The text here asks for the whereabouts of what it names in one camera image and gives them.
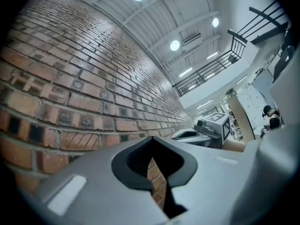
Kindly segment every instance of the air vent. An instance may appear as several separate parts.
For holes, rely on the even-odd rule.
[[[182,42],[182,49],[187,52],[201,43],[202,43],[201,33],[197,33]]]
[[[201,37],[201,33],[197,33],[197,34],[195,34],[195,35],[189,37],[188,39],[184,40],[184,41],[182,42],[182,45],[183,45],[183,46],[186,46],[186,45],[188,45],[189,43],[193,42],[194,40],[196,40],[197,38],[200,38],[200,37]]]
[[[228,61],[231,62],[231,64],[235,63],[238,61],[238,59],[236,57],[234,57],[233,55],[230,55],[228,58]]]

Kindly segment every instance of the metal railing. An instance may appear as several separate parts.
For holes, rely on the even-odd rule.
[[[176,89],[180,97],[183,96],[185,93],[200,86],[211,77],[222,72],[231,64],[237,62],[242,57],[244,49],[245,44],[233,36],[231,49],[229,51],[223,53],[221,56],[193,72],[189,77],[181,80],[173,87]]]
[[[276,34],[285,32],[285,29],[287,27],[287,22],[284,24],[280,24],[277,21],[277,19],[285,15],[285,12],[281,11],[282,8],[280,4],[278,4],[276,1],[274,1],[269,6],[267,6],[262,12],[253,7],[249,7],[249,10],[251,12],[256,13],[257,16],[254,19],[252,19],[250,22],[248,22],[237,33],[235,33],[232,30],[228,30],[228,33],[232,35],[232,44],[231,44],[231,49],[229,51],[223,53],[221,56],[217,57],[213,61],[204,65],[202,68],[193,72],[189,77],[173,85],[173,87],[176,89],[180,97],[182,97],[190,90],[205,83],[207,80],[209,80],[216,74],[222,72],[224,69],[228,68],[233,63],[237,62],[242,57],[244,49],[246,47],[246,44],[250,36],[252,35],[255,36],[256,32],[260,31],[268,24],[272,23],[276,27],[256,37],[251,41],[251,43],[257,44],[272,36],[275,36]]]

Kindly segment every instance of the brick wall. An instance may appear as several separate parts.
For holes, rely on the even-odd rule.
[[[146,53],[81,1],[31,0],[0,56],[0,152],[31,192],[85,152],[191,125]],[[148,178],[162,205],[153,160]]]

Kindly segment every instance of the black railing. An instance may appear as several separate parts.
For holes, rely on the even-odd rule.
[[[285,12],[276,1],[267,6],[262,12],[253,7],[249,7],[249,10],[256,13],[257,16],[248,22],[237,33],[232,30],[228,30],[228,33],[232,35],[231,49],[173,86],[180,97],[190,90],[205,83],[208,79],[228,68],[231,64],[237,62],[242,57],[245,46],[251,36],[257,36],[256,33],[268,24],[272,23],[276,27],[260,36],[257,36],[255,39],[251,40],[251,43],[257,44],[268,38],[271,38],[272,36],[285,32],[287,22],[280,24],[277,21],[277,19],[285,15]]]
[[[242,57],[244,49],[245,44],[235,37],[232,37],[231,49],[229,51],[223,53],[221,56],[193,72],[189,77],[181,80],[173,87],[177,90],[179,96],[183,96],[185,93],[200,86],[211,77],[229,67],[231,64],[237,62]]]

